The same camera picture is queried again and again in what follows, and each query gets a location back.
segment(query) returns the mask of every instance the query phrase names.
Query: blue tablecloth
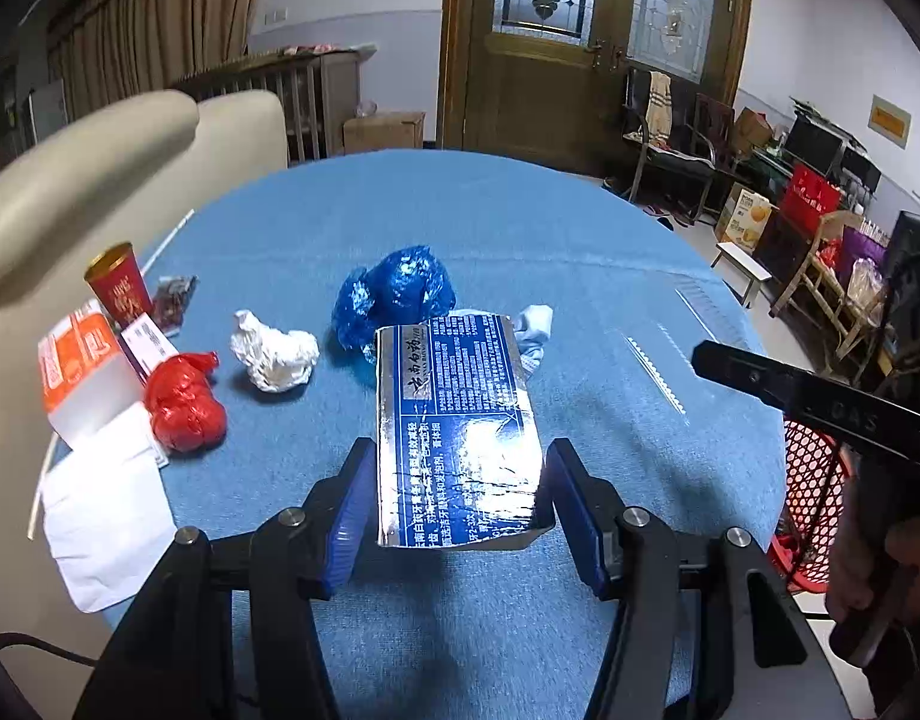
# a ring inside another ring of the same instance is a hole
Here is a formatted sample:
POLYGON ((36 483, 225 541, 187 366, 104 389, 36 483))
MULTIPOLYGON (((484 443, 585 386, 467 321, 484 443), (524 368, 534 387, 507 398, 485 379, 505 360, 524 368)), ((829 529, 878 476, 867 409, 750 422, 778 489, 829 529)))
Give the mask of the blue tablecloth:
MULTIPOLYGON (((719 277, 586 181, 453 151, 276 173, 203 209, 161 255, 153 279, 200 277, 175 341, 219 353, 214 391, 229 418, 223 445, 164 469, 178 525, 211 538, 250 531, 334 474, 356 437, 374 435, 372 370, 338 348, 330 310, 351 269, 412 244, 446 264, 458 308, 553 307, 529 383, 544 447, 569 437, 592 474, 674 528, 718 535, 743 525, 767 543, 783 504, 780 414, 689 367, 704 338, 760 349, 719 277), (322 357, 309 386, 284 396, 252 387, 228 347, 241 308, 315 333, 322 357)), ((343 717, 583 716, 615 605, 581 584, 559 529, 517 553, 383 550, 373 533, 351 584, 315 603, 343 717)), ((243 597, 234 625, 239 689, 253 693, 243 597)), ((688 673, 681 652, 671 697, 688 673)))

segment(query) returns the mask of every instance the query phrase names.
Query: electric outlet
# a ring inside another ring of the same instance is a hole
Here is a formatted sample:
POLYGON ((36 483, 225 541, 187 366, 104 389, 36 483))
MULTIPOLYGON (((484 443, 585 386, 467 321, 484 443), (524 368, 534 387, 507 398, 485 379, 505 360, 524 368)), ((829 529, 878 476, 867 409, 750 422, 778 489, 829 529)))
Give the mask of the electric outlet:
POLYGON ((263 16, 263 23, 266 26, 272 23, 281 23, 286 21, 286 8, 279 7, 276 10, 268 10, 263 16))

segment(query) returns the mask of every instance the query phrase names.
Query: crumpled blue plastic bag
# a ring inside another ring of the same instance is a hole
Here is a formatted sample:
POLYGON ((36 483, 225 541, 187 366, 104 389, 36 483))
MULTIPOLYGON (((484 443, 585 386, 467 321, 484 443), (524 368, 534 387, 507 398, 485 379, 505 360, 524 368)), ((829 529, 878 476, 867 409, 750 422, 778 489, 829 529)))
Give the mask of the crumpled blue plastic bag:
POLYGON ((347 276, 333 306, 333 330, 340 346, 360 349, 375 362, 378 327, 445 317, 454 305, 447 269, 429 247, 402 248, 370 271, 358 268, 347 276))

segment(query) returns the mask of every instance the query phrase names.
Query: crumpled red plastic bag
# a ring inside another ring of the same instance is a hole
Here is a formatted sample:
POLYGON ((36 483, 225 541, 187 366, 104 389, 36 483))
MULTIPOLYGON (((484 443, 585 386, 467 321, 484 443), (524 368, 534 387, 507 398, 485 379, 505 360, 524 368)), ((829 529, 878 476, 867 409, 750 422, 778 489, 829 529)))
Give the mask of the crumpled red plastic bag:
POLYGON ((178 354, 150 373, 143 405, 162 445, 193 452, 217 445, 227 432, 227 412, 214 398, 207 374, 220 365, 216 352, 178 354))
POLYGON ((823 247, 823 250, 817 256, 828 269, 835 271, 837 260, 840 259, 840 250, 842 247, 843 239, 837 238, 835 241, 829 242, 826 247, 823 247))

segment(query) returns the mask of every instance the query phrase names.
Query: white tissue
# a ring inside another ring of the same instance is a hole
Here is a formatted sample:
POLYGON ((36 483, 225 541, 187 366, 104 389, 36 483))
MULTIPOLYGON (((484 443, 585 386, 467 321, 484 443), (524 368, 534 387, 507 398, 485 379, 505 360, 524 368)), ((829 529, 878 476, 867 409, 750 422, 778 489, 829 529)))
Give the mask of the white tissue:
POLYGON ((317 340, 303 330, 281 333, 249 311, 238 311, 230 350, 247 367, 250 380, 264 392, 284 392, 306 384, 317 365, 317 340))

